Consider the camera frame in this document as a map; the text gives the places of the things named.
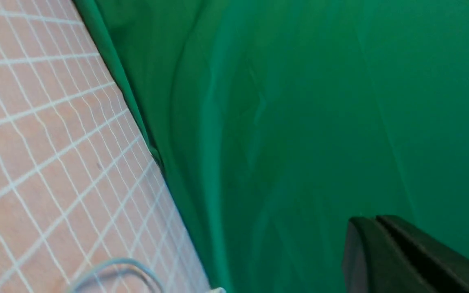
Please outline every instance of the white grid lines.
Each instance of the white grid lines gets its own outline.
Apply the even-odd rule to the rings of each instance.
[[[0,291],[64,291],[83,271],[123,256],[147,263],[168,291],[207,288],[160,170],[70,0],[0,0],[0,87],[6,85],[0,213],[13,216],[1,208],[15,202],[31,234],[28,244],[18,243],[24,236],[0,219]],[[97,278],[90,289],[119,286],[147,291],[121,276]]]

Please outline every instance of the gray wire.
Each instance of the gray wire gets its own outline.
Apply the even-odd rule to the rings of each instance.
[[[70,286],[66,292],[76,293],[77,290],[83,284],[87,283],[90,279],[92,279],[94,275],[99,274],[101,271],[112,265],[132,265],[136,267],[137,269],[145,273],[147,276],[149,276],[152,280],[154,280],[155,284],[157,284],[158,288],[160,289],[160,292],[164,293],[164,286],[162,286],[162,282],[160,282],[155,273],[148,267],[146,267],[144,264],[139,261],[136,261],[133,258],[111,258],[107,261],[99,263],[99,265],[96,265],[95,267],[93,267],[93,269],[90,269],[82,276],[80,276],[75,282],[73,282],[73,285]]]

